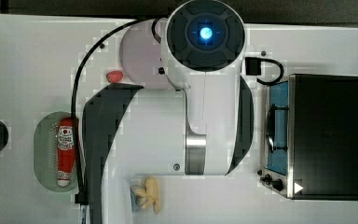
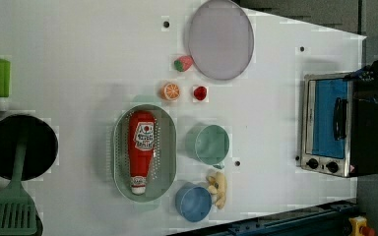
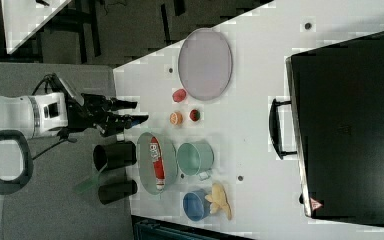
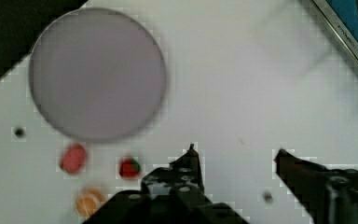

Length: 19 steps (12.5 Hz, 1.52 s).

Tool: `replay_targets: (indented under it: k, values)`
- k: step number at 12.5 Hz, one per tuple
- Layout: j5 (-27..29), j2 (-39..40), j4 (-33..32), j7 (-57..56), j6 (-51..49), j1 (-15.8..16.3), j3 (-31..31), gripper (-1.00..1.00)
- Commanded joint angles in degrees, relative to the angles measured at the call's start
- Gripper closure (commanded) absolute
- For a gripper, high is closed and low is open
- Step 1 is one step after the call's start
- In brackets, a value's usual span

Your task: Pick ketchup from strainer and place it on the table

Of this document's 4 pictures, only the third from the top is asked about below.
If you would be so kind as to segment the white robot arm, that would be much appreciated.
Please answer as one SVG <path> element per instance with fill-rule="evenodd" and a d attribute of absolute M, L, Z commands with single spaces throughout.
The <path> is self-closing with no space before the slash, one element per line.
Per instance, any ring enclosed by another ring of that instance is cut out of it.
<path fill-rule="evenodd" d="M 96 129 L 103 137 L 124 132 L 148 120 L 146 115 L 119 115 L 135 102 L 102 95 L 50 93 L 37 96 L 0 96 L 0 131 L 17 130 L 25 138 L 59 136 Z"/>

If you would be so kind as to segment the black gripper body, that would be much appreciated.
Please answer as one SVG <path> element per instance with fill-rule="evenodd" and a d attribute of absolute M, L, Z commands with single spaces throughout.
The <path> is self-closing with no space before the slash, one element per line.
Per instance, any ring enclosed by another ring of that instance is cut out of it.
<path fill-rule="evenodd" d="M 114 114 L 114 111 L 125 108 L 125 101 L 96 94 L 82 93 L 81 96 L 83 105 L 72 97 L 65 98 L 68 117 L 65 136 L 96 128 L 103 137 L 108 137 L 126 129 L 126 118 Z"/>

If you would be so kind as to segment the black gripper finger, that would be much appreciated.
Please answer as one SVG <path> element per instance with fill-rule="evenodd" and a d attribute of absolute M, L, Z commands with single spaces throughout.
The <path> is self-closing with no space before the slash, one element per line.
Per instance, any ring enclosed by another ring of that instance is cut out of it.
<path fill-rule="evenodd" d="M 119 99 L 112 99 L 112 111 L 124 110 L 124 109 L 135 109 L 137 107 L 136 101 L 125 101 Z"/>
<path fill-rule="evenodd" d="M 148 120 L 148 115 L 125 115 L 124 128 L 130 129 L 136 125 L 140 125 Z"/>

